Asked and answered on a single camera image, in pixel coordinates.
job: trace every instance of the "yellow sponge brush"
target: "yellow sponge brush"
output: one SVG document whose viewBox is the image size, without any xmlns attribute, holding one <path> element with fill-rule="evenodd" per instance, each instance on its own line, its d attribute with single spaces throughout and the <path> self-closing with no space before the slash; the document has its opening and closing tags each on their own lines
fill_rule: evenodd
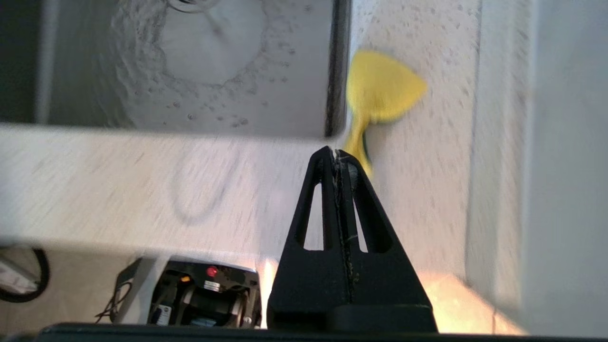
<svg viewBox="0 0 608 342">
<path fill-rule="evenodd" d="M 399 119 L 425 92 L 424 80 L 394 58 L 375 51 L 356 52 L 347 81 L 353 123 L 344 150 L 359 160 L 368 177 L 371 164 L 363 146 L 367 126 Z"/>
</svg>

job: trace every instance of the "red light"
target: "red light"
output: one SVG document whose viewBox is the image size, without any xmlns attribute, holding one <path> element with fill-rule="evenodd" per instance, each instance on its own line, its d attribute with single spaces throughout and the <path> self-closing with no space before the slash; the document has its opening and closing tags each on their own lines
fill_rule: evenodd
<svg viewBox="0 0 608 342">
<path fill-rule="evenodd" d="M 218 274 L 218 269 L 215 266 L 209 266 L 207 269 L 207 275 L 210 277 L 215 277 Z"/>
</svg>

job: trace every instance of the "sink basin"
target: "sink basin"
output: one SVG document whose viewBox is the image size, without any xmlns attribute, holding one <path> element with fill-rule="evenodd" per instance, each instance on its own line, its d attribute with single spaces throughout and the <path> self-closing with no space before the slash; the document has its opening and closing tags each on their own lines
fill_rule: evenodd
<svg viewBox="0 0 608 342">
<path fill-rule="evenodd" d="M 344 127 L 350 0 L 1 7 L 2 122 L 312 138 Z"/>
</svg>

